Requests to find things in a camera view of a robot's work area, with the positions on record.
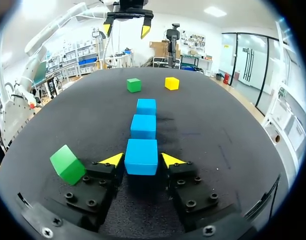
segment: bolt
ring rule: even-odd
[[[98,183],[99,183],[100,186],[105,186],[107,182],[106,182],[106,180],[102,179]]]
[[[212,194],[210,194],[210,196],[209,196],[209,200],[211,201],[211,202],[216,202],[217,201],[217,199],[218,199],[218,195],[217,195],[217,193],[212,193]]]
[[[177,184],[178,185],[184,185],[186,183],[186,181],[185,180],[177,180]]]
[[[95,200],[89,200],[86,202],[86,204],[92,208],[92,207],[95,207],[97,205],[97,202]]]
[[[54,218],[53,219],[53,222],[52,222],[52,224],[55,226],[55,227],[60,227],[60,226],[62,226],[62,220],[61,219],[59,219],[59,218]]]
[[[203,228],[203,236],[211,237],[216,232],[215,226],[209,225]]]
[[[52,232],[52,230],[51,229],[49,229],[49,228],[42,228],[42,230],[41,230],[41,232],[42,232],[42,236],[43,237],[45,237],[46,239],[51,239],[51,238],[53,238],[53,232]]]
[[[91,179],[88,176],[83,177],[83,182],[85,182],[86,184],[88,184],[90,181]]]
[[[189,208],[189,209],[192,209],[196,206],[196,201],[195,200],[188,200],[186,202],[186,207]]]
[[[196,176],[194,178],[194,181],[195,181],[196,184],[199,184],[202,181],[202,179],[199,176]]]
[[[76,197],[75,197],[74,194],[71,193],[71,192],[68,192],[68,193],[65,195],[65,198],[66,198],[66,200],[69,201],[69,202],[74,202],[74,201],[76,201]]]

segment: cable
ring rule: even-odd
[[[103,62],[104,62],[105,64],[109,65],[109,66],[117,67],[117,65],[111,64],[111,63],[109,63],[109,62],[107,62],[107,61],[105,60],[105,58],[106,58],[106,53],[107,53],[107,48],[108,48],[109,42],[110,42],[110,40],[111,40],[111,38],[112,38],[112,36],[113,36],[113,28],[114,28],[114,23],[112,23],[111,35],[108,37],[108,40],[107,40],[107,43],[106,43],[106,46],[105,46],[105,49],[104,49]],[[114,45],[114,44],[112,43],[113,60],[114,60],[114,63],[116,63],[116,61],[115,61],[114,46],[113,46],[113,45]]]
[[[277,185],[276,185],[276,189],[275,189],[275,192],[274,192],[274,197],[273,197],[273,201],[272,201],[272,206],[271,206],[271,210],[270,210],[270,213],[269,213],[269,220],[271,219],[271,217],[272,217],[272,215],[273,215],[273,207],[274,207],[274,203],[275,203],[275,197],[276,197],[278,185],[279,185],[279,181],[278,181],[278,183],[277,183]]]

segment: cube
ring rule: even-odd
[[[131,125],[132,139],[155,139],[156,116],[135,114]]]
[[[127,80],[127,90],[131,93],[140,92],[142,89],[142,82],[140,79],[132,78]]]
[[[130,175],[155,175],[158,165],[157,141],[129,139],[124,162]]]
[[[165,78],[165,88],[171,91],[179,89],[179,80],[175,77]]]
[[[139,99],[137,101],[137,114],[141,115],[156,115],[156,100],[155,99]]]
[[[70,185],[76,184],[86,173],[83,164],[67,145],[54,153],[50,160],[57,175]]]

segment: ceiling light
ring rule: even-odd
[[[22,0],[21,8],[26,18],[41,19],[52,13],[56,0]]]
[[[224,11],[220,10],[219,8],[217,8],[215,6],[210,6],[210,7],[206,8],[204,10],[204,12],[207,13],[207,14],[213,15],[217,18],[227,15],[227,13],[225,13]]]

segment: black tabletop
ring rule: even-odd
[[[164,87],[165,77],[180,89]],[[126,80],[139,78],[142,91],[130,93]],[[30,203],[46,197],[62,201],[72,188],[55,173],[49,157],[67,144],[84,164],[125,152],[139,98],[157,101],[159,152],[192,161],[220,197],[247,212],[282,173],[275,209],[288,191],[283,163],[261,125],[233,96],[206,76],[163,68],[117,68],[92,73],[48,103],[20,132],[0,168],[0,194],[28,231],[16,203],[21,192]],[[164,191],[146,197],[131,191],[124,176],[100,231],[119,237],[165,237],[183,232]],[[269,206],[256,219],[262,226]]]

